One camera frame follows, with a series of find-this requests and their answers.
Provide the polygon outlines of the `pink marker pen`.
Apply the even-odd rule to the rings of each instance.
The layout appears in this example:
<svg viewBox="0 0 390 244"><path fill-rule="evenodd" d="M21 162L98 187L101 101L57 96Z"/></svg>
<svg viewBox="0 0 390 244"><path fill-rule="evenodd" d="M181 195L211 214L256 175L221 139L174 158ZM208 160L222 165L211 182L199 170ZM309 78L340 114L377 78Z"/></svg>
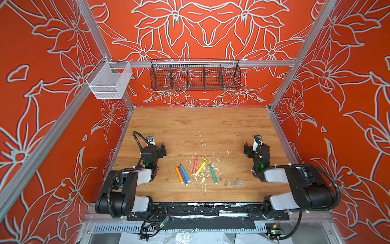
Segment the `pink marker pen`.
<svg viewBox="0 0 390 244"><path fill-rule="evenodd" d="M197 172L197 165L198 165L198 157L195 157L194 164L193 164L193 170L192 170L192 175L195 175Z"/></svg>

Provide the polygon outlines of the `purple marker pen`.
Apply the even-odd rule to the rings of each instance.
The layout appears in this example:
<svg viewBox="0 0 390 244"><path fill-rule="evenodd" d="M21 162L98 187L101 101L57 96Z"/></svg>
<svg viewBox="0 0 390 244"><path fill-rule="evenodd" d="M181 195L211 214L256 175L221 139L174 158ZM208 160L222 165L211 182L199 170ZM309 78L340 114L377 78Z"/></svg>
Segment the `purple marker pen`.
<svg viewBox="0 0 390 244"><path fill-rule="evenodd" d="M182 179L183 179L184 184L187 186L187 185L188 185L188 181L186 180L186 178L185 178L185 176L184 176L184 173L183 173L181 167L179 167L179 173L180 173L180 175L181 175L181 177L182 177Z"/></svg>

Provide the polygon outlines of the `blue marker pen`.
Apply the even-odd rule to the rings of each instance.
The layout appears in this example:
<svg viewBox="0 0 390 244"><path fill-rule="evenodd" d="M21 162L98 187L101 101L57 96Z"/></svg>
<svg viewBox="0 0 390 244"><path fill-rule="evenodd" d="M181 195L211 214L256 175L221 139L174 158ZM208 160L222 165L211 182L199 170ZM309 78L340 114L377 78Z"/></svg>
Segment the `blue marker pen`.
<svg viewBox="0 0 390 244"><path fill-rule="evenodd" d="M190 182L190 179L189 179L189 177L188 177L188 175L187 175L187 173L186 173L184 167L183 167L181 164L180 164L180 168L181 168L181 170L182 170L182 172L183 172L183 174L184 174L184 178L186 179L187 183L189 183L189 182Z"/></svg>

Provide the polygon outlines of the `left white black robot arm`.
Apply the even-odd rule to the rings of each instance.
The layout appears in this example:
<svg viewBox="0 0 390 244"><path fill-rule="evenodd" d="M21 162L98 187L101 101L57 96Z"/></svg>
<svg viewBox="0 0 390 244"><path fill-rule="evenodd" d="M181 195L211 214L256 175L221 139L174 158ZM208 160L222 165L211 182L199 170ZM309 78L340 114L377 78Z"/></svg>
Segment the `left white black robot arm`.
<svg viewBox="0 0 390 244"><path fill-rule="evenodd" d="M114 219L136 213L151 213L150 196L137 195L137 187L152 182L158 171L158 160L167 155L165 145L148 145L143 149L143 164L110 171L95 203L95 212Z"/></svg>

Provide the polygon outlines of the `orange marker pen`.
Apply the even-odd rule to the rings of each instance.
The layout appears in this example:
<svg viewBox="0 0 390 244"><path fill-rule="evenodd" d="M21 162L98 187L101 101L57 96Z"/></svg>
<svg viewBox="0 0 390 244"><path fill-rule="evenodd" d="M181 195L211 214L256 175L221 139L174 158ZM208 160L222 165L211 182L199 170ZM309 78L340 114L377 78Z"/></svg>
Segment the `orange marker pen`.
<svg viewBox="0 0 390 244"><path fill-rule="evenodd" d="M183 180L183 177L182 177L182 175L181 175L181 171L179 170L179 168L177 167L177 165L175 165L175 170L176 170L176 172L177 172L177 175L178 175L178 177L179 177L179 180L180 180L181 184L184 184L184 180Z"/></svg>

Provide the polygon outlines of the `yellow marker pen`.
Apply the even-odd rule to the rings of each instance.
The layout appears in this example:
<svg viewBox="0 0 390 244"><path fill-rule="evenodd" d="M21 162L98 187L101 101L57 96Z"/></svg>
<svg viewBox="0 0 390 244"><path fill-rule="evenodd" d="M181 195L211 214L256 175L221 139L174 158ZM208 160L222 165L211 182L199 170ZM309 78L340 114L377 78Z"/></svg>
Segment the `yellow marker pen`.
<svg viewBox="0 0 390 244"><path fill-rule="evenodd" d="M199 169L196 171L196 173L195 173L195 175L196 176L198 176L201 172L202 172L202 170L204 169L204 167L205 167L205 165L206 165L206 163L208 162L208 160L205 160L202 164L201 164L201 166L199 167Z"/></svg>

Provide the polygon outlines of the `green marker pen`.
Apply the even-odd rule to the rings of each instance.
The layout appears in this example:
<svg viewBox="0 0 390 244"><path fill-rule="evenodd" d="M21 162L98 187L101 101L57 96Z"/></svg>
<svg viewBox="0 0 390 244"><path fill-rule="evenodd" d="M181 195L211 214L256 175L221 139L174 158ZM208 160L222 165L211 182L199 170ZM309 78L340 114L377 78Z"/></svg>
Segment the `green marker pen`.
<svg viewBox="0 0 390 244"><path fill-rule="evenodd" d="M211 172L212 177L213 177L214 184L217 185L218 181L217 181L217 178L216 178L216 175L215 175L215 172L214 172L214 168L213 168L213 166L211 164L209 165L209 168L210 168L210 172Z"/></svg>

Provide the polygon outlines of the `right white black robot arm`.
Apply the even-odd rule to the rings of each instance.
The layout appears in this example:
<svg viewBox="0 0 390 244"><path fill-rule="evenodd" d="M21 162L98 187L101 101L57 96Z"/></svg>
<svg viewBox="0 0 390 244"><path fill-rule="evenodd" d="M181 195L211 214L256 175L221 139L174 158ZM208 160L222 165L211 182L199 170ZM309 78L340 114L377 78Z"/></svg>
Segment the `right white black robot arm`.
<svg viewBox="0 0 390 244"><path fill-rule="evenodd" d="M281 183L289 191L264 197L261 213L273 219L285 210L329 211L341 201L341 190L330 174L308 164L270 164L270 146L245 144L243 153L253 160L252 174L263 183Z"/></svg>

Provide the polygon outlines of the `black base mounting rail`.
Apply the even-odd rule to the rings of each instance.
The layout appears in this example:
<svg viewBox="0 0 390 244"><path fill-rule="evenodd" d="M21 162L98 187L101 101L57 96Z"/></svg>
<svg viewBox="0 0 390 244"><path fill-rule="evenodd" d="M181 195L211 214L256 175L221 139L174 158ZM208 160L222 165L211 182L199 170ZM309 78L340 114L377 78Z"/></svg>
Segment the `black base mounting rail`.
<svg viewBox="0 0 390 244"><path fill-rule="evenodd" d="M163 209L170 217L213 218L241 217L252 221L287 221L287 211L276 217L264 217L260 202L155 202L152 210Z"/></svg>

